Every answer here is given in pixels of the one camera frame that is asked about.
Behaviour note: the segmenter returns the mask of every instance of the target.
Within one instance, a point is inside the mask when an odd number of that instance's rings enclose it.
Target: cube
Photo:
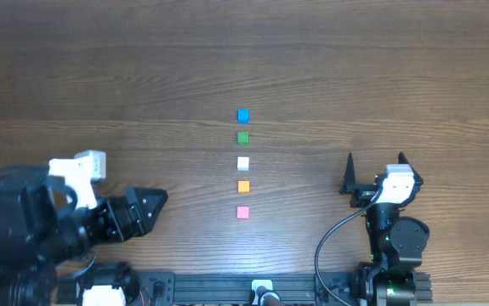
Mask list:
[[[248,218],[250,218],[250,207],[237,207],[236,208],[236,218],[237,219],[248,219]]]
[[[250,132],[238,132],[236,142],[238,145],[250,145]]]
[[[250,123],[250,110],[249,109],[240,109],[236,113],[236,119],[238,123],[248,124]]]
[[[250,181],[238,181],[238,193],[250,193]]]
[[[236,169],[238,171],[248,171],[250,169],[250,157],[238,156],[236,159]]]

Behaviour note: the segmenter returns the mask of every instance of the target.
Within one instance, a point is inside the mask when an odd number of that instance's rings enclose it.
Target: wooden table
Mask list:
[[[369,183],[402,150],[435,301],[489,302],[489,2],[0,0],[0,167],[86,149],[107,152],[102,194],[170,194],[99,257],[177,273],[311,272],[355,211],[348,152]],[[367,261],[363,221],[325,248],[324,270]]]

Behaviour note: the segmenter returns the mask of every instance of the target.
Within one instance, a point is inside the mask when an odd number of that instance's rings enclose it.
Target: green cube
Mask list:
[[[250,132],[238,132],[236,142],[238,145],[250,145]]]

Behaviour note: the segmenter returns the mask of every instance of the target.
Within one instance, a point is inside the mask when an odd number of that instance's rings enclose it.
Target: wood grain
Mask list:
[[[489,302],[487,1],[0,0],[0,166],[86,149],[108,154],[100,193],[170,194],[151,234],[98,256],[177,273],[312,271],[353,211],[348,152],[370,182],[402,150],[435,301]],[[368,252],[355,221],[321,267]]]

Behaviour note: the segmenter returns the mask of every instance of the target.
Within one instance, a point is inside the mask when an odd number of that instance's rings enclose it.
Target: pink cube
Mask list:
[[[250,218],[250,207],[237,207],[236,208],[236,218],[237,219],[248,219],[248,218]]]

